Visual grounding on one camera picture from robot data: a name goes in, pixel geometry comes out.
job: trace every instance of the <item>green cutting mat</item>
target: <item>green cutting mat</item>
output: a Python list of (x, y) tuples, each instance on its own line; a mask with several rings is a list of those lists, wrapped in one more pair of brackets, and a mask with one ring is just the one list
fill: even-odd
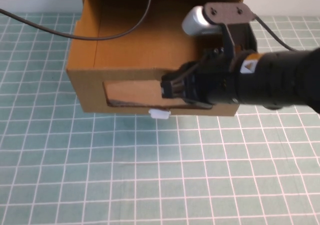
[[(22, 13), (71, 33), (80, 14)], [(317, 17), (266, 16), (290, 46)], [(283, 48), (258, 23), (259, 51)], [(320, 118), (241, 106), (235, 117), (83, 113), (70, 40), (0, 16), (0, 224), (319, 225)]]

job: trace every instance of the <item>cardboard box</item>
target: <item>cardboard box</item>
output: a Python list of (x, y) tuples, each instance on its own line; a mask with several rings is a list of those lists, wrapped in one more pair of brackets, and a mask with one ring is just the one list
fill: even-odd
[[(162, 75), (198, 60), (205, 48), (221, 47), (220, 36), (193, 38), (181, 27), (187, 13), (207, 2), (243, 0), (152, 0), (145, 21), (132, 33), (107, 41), (73, 40), (67, 74), (82, 109), (95, 113), (147, 114), (150, 108), (173, 115), (234, 116), (238, 105), (198, 109), (181, 99), (163, 99)], [(147, 0), (83, 0), (75, 35), (110, 36), (128, 30)]]

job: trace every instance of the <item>cable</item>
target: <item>cable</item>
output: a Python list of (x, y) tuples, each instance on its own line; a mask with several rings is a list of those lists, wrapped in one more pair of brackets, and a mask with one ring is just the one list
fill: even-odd
[(36, 24), (36, 23), (34, 23), (32, 21), (26, 20), (26, 19), (24, 19), (22, 17), (19, 17), (19, 16), (13, 14), (13, 13), (8, 12), (6, 10), (3, 10), (1, 8), (0, 8), (0, 14), (6, 15), (6, 16), (14, 19), (14, 20), (17, 20), (17, 21), (19, 21), (21, 23), (27, 24), (27, 25), (29, 25), (29, 26), (31, 26), (33, 28), (39, 29), (41, 31), (44, 31), (44, 32), (47, 32), (47, 33), (50, 33), (50, 34), (58, 35), (60, 37), (64, 37), (64, 38), (68, 38), (68, 39), (84, 40), (84, 41), (105, 41), (105, 40), (111, 40), (111, 39), (117, 39), (117, 38), (123, 37), (123, 36), (131, 33), (133, 30), (135, 30), (144, 21), (144, 19), (146, 18), (147, 14), (148, 14), (148, 11), (150, 9), (150, 4), (151, 4), (151, 0), (148, 0), (146, 8), (145, 8), (145, 11), (144, 11), (144, 14), (140, 18), (140, 20), (133, 27), (131, 27), (129, 30), (124, 31), (124, 32), (119, 33), (119, 34), (116, 34), (116, 35), (103, 36), (103, 37), (77, 36), (77, 35), (72, 35), (72, 34), (69, 34), (69, 33), (59, 32), (59, 31), (52, 30), (50, 28), (38, 25), (38, 24)]
[(294, 49), (293, 47), (290, 47), (289, 45), (285, 44), (272, 30), (270, 27), (268, 27), (267, 24), (265, 24), (264, 21), (262, 21), (262, 19), (254, 14), (255, 16), (255, 20), (257, 20), (257, 22), (280, 44), (282, 45), (283, 47), (285, 47), (286, 49), (288, 49), (289, 51), (294, 51), (294, 52), (297, 52), (298, 50), (297, 49)]
[[(145, 8), (145, 11), (142, 15), (142, 17), (140, 18), (140, 20), (133, 26), (131, 27), (129, 30), (127, 31), (124, 31), (122, 33), (119, 33), (119, 34), (116, 34), (116, 35), (112, 35), (112, 36), (103, 36), (103, 37), (88, 37), (88, 36), (77, 36), (77, 35), (72, 35), (72, 34), (69, 34), (69, 33), (64, 33), (64, 32), (59, 32), (59, 31), (56, 31), (56, 30), (53, 30), (53, 29), (50, 29), (50, 28), (47, 28), (47, 27), (44, 27), (44, 26), (41, 26), (41, 25), (38, 25), (32, 21), (29, 21), (29, 20), (26, 20), (20, 16), (17, 16), (11, 12), (8, 12), (6, 10), (3, 10), (0, 8), (0, 14), (3, 14), (3, 15), (6, 15), (14, 20), (17, 20), (21, 23), (24, 23), (24, 24), (27, 24), (33, 28), (36, 28), (36, 29), (39, 29), (41, 31), (44, 31), (44, 32), (47, 32), (47, 33), (50, 33), (50, 34), (54, 34), (54, 35), (57, 35), (57, 36), (60, 36), (60, 37), (64, 37), (64, 38), (68, 38), (68, 39), (75, 39), (75, 40), (84, 40), (84, 41), (105, 41), (105, 40), (111, 40), (111, 39), (117, 39), (117, 38), (120, 38), (120, 37), (123, 37), (125, 35), (128, 35), (129, 33), (131, 33), (132, 31), (134, 31), (146, 18), (148, 12), (149, 12), (149, 9), (150, 9), (150, 5), (151, 5), (151, 0), (148, 0), (147, 1), (147, 5), (146, 5), (146, 8)], [(283, 47), (285, 47), (286, 49), (288, 49), (289, 51), (298, 51), (296, 49), (294, 49), (293, 47), (290, 47), (289, 45), (287, 45), (286, 43), (284, 43), (271, 29), (270, 27), (268, 27), (267, 24), (265, 24), (264, 21), (262, 21), (262, 19), (254, 14), (255, 16), (255, 19), (257, 20), (257, 22), (280, 44), (282, 45)]]

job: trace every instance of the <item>black bracket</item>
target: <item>black bracket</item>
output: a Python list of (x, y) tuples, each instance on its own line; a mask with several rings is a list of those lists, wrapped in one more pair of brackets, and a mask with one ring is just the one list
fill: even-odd
[(247, 5), (239, 2), (209, 2), (203, 6), (202, 13), (208, 23), (221, 27), (227, 58), (235, 57), (236, 46), (241, 46), (241, 50), (257, 51), (257, 40), (250, 25), (255, 14)]

